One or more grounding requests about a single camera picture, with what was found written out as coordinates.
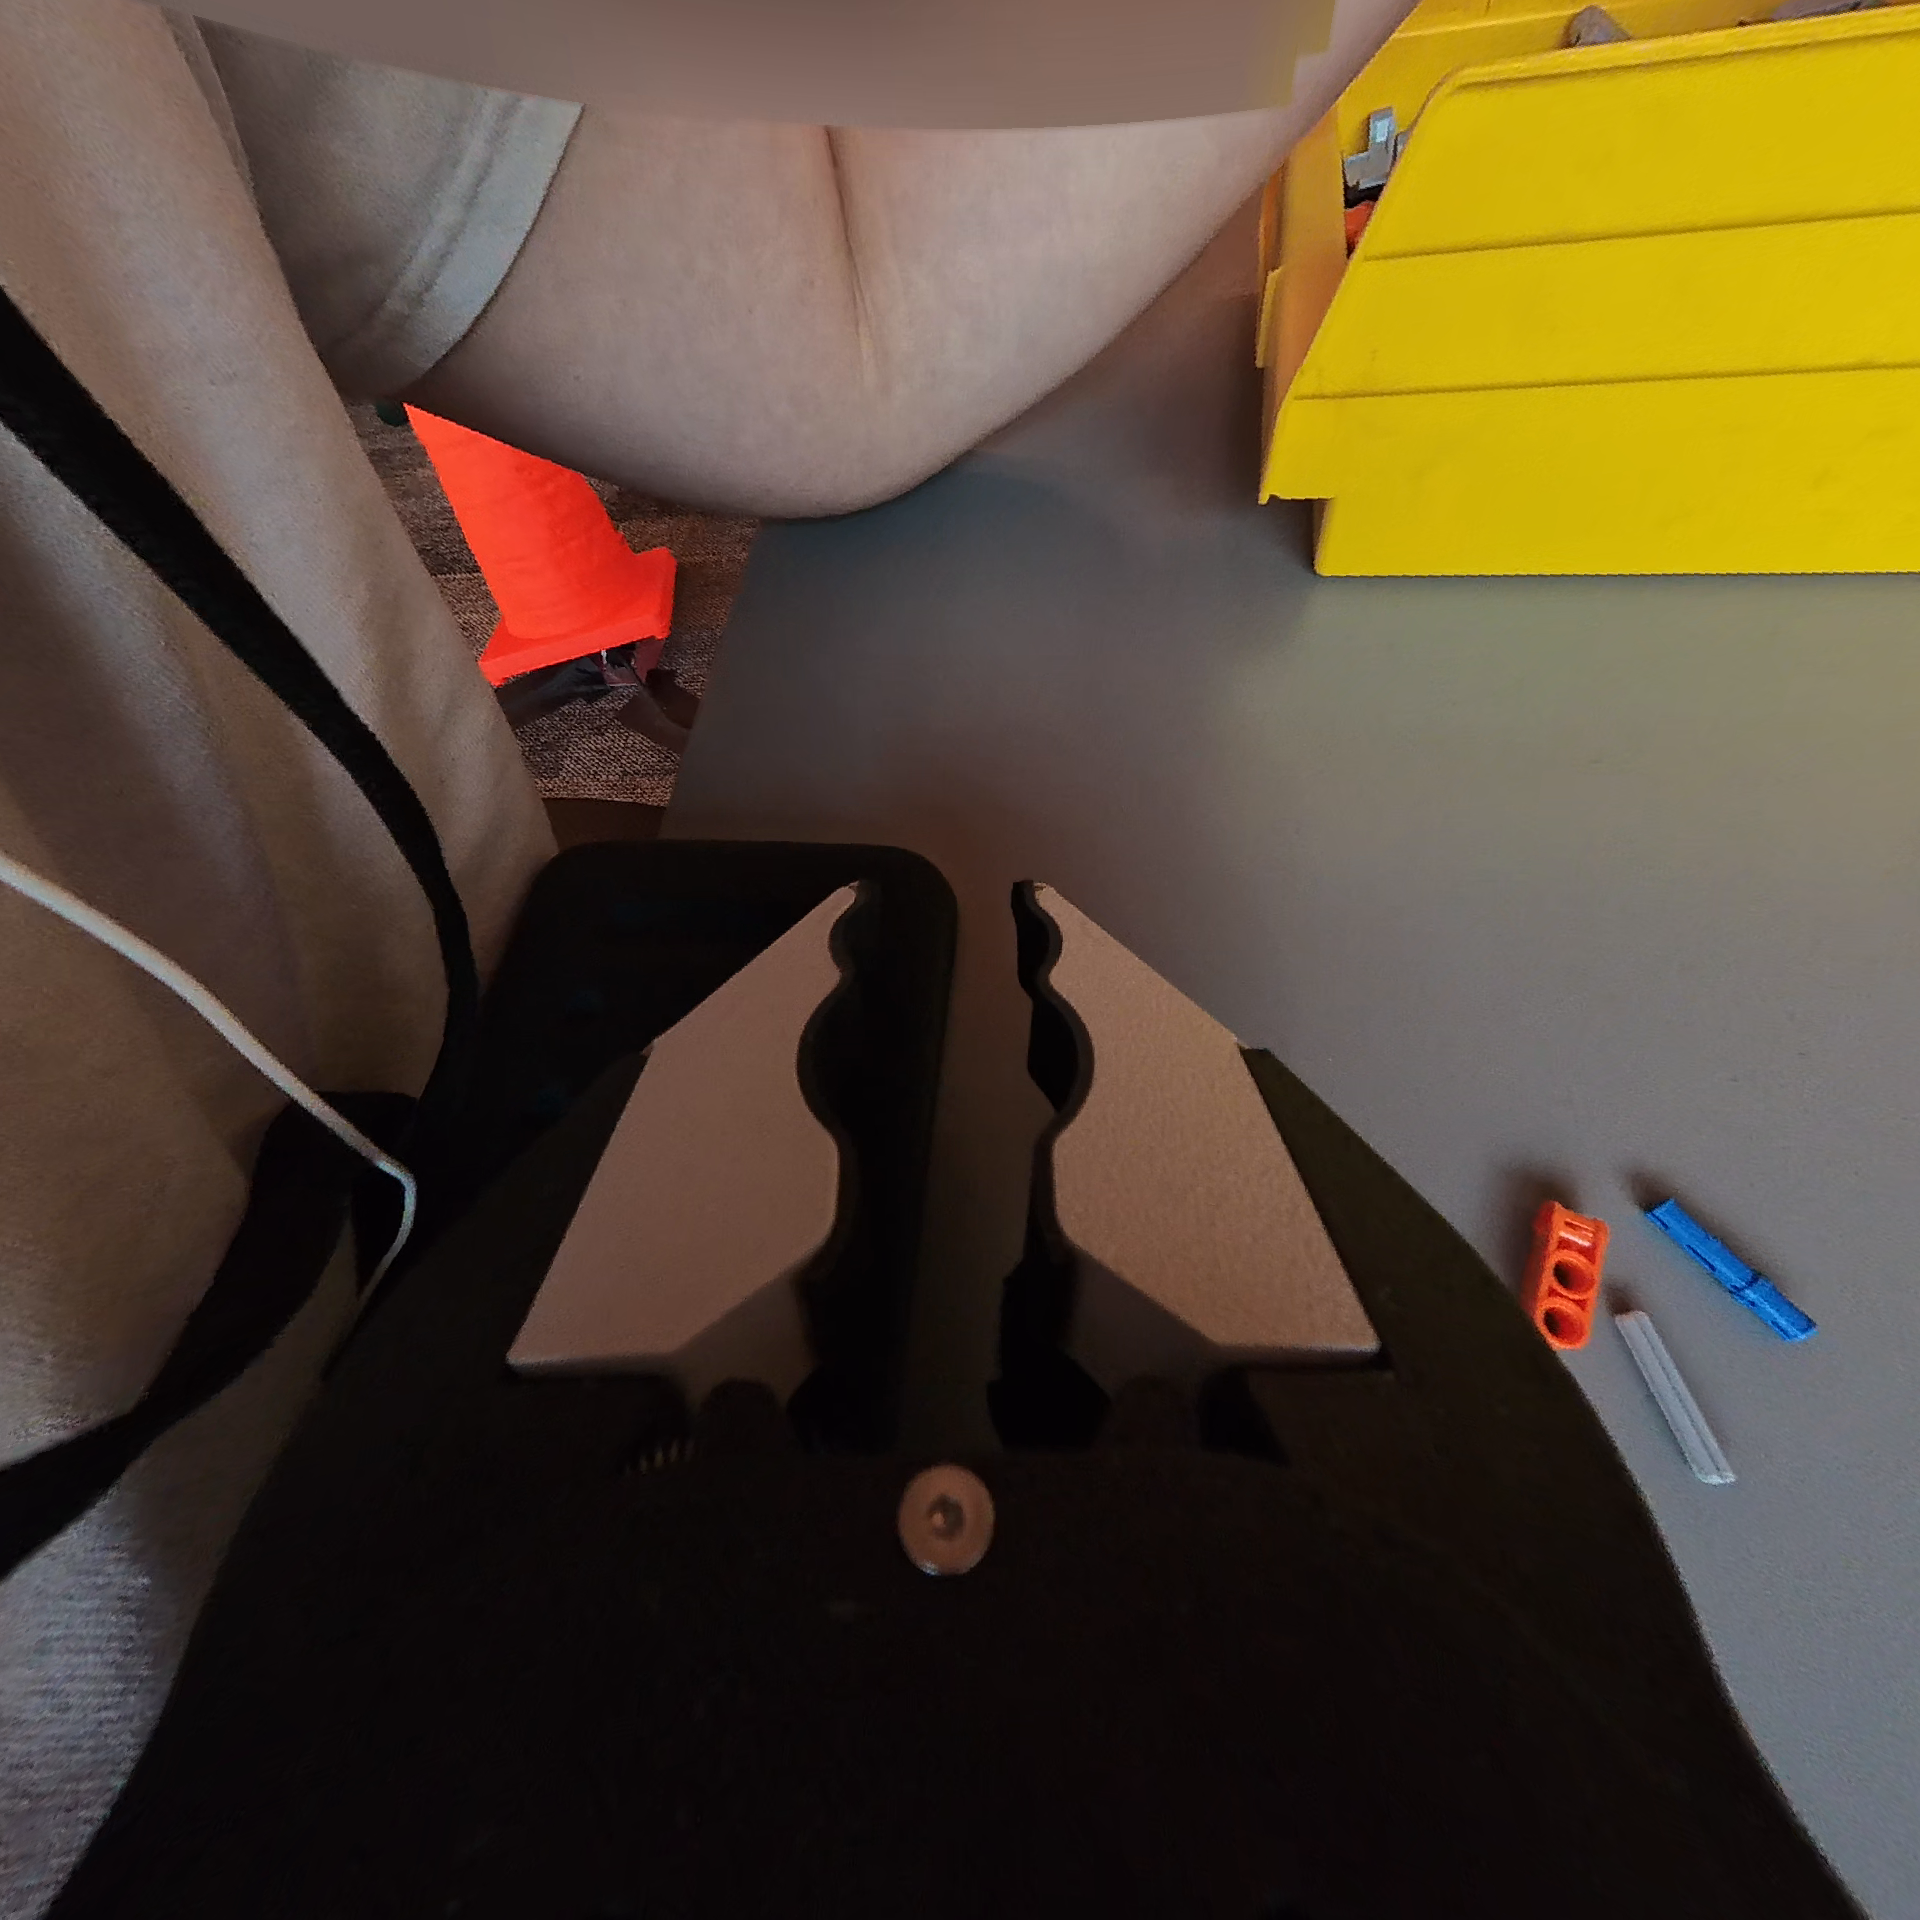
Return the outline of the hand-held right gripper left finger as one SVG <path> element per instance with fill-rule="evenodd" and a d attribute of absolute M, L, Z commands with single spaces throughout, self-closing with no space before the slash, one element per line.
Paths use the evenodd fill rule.
<path fill-rule="evenodd" d="M 841 1144 L 799 1058 L 842 990 L 831 934 L 854 903 L 838 886 L 646 1048 L 510 1346 L 517 1374 L 798 1384 L 810 1371 L 799 1275 L 836 1221 Z"/>

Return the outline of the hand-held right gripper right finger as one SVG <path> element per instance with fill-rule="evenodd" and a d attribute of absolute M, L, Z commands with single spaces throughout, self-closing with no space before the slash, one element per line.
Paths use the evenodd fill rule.
<path fill-rule="evenodd" d="M 1234 1032 L 1044 882 L 1015 886 L 1026 1066 L 1052 1118 L 1007 1365 L 1202 1381 L 1380 1353 Z"/>

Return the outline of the small orange toy beam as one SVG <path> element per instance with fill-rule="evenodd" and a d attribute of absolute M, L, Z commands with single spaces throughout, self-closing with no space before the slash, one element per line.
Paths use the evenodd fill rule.
<path fill-rule="evenodd" d="M 1549 1349 L 1574 1353 L 1592 1335 L 1612 1232 L 1597 1215 L 1545 1199 L 1532 1223 L 1520 1304 Z"/>

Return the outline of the light grey toy axle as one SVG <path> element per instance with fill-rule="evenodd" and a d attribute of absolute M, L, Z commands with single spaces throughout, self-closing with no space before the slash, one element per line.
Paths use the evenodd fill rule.
<path fill-rule="evenodd" d="M 1650 1313 L 1646 1310 L 1618 1310 L 1613 1312 L 1613 1326 L 1693 1478 L 1706 1486 L 1737 1482 L 1737 1471 L 1720 1440 L 1695 1403 Z"/>

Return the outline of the blue toy pin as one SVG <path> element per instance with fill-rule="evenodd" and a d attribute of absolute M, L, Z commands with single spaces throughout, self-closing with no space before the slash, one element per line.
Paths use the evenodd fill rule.
<path fill-rule="evenodd" d="M 1778 1338 L 1805 1341 L 1816 1331 L 1816 1321 L 1809 1313 L 1789 1301 L 1773 1279 L 1742 1258 L 1734 1247 L 1695 1221 L 1674 1197 L 1646 1207 L 1644 1215 L 1648 1224 L 1706 1273 L 1728 1298 L 1757 1317 Z"/>

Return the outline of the yellow plastic bin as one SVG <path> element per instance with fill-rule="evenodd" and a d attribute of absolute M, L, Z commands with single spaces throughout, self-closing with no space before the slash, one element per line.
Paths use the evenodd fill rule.
<path fill-rule="evenodd" d="M 1412 247 L 1336 103 L 1258 222 L 1258 498 L 1312 504 L 1319 574 L 1914 571 L 1918 198 Z"/>

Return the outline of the pile of toy building parts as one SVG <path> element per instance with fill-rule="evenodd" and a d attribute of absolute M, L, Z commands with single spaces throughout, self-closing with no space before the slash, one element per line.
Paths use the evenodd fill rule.
<path fill-rule="evenodd" d="M 1417 3 L 1334 107 L 1417 249 L 1914 213 L 1914 3 Z"/>

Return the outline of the person's left forearm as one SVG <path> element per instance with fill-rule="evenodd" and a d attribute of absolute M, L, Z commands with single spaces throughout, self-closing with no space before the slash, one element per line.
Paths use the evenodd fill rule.
<path fill-rule="evenodd" d="M 1322 99 L 1112 127 L 829 127 L 854 371 L 816 514 L 922 482 L 1125 331 Z"/>

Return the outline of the black studded foam mat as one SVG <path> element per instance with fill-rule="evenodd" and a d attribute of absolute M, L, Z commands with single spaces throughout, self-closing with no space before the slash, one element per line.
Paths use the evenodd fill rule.
<path fill-rule="evenodd" d="M 646 840 L 557 851 L 527 894 L 481 999 L 478 1065 L 441 1235 L 617 1059 L 661 1037 L 834 888 L 868 899 L 849 929 L 849 1006 L 828 1017 L 828 1113 L 847 1130 L 847 1247 L 805 1291 L 823 1361 L 788 1401 L 807 1446 L 881 1451 L 897 1434 L 958 909 L 902 848 Z"/>

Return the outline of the black tripod legs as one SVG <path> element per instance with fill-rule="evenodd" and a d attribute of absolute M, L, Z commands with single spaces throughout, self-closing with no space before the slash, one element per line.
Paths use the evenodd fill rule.
<path fill-rule="evenodd" d="M 553 662 L 493 687 L 517 728 L 581 702 L 615 702 L 615 719 L 662 752 L 684 754 L 702 699 L 677 673 L 653 662 L 639 670 L 639 645 L 625 641 L 592 656 Z"/>

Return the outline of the orange traffic cone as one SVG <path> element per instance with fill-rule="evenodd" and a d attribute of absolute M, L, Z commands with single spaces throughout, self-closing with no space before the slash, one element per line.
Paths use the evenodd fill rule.
<path fill-rule="evenodd" d="M 486 680 L 508 687 L 621 647 L 638 672 L 655 666 L 673 615 L 671 552 L 630 547 L 575 470 L 414 405 L 404 414 L 495 600 Z"/>

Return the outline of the light grey shirt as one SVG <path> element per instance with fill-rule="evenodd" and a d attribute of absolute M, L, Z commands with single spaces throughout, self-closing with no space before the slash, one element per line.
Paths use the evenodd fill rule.
<path fill-rule="evenodd" d="M 397 393 L 513 263 L 577 109 L 144 3 L 5 3 L 5 288 L 272 600 L 430 810 L 492 965 L 553 842 L 345 395 Z M 441 960 L 293 714 L 5 437 L 5 851 L 212 990 L 318 1089 L 415 1093 Z M 5 1455 L 129 1406 L 281 1099 L 37 903 L 1 906 Z M 352 1267 L 5 1581 L 5 1915 L 120 1789 Z"/>

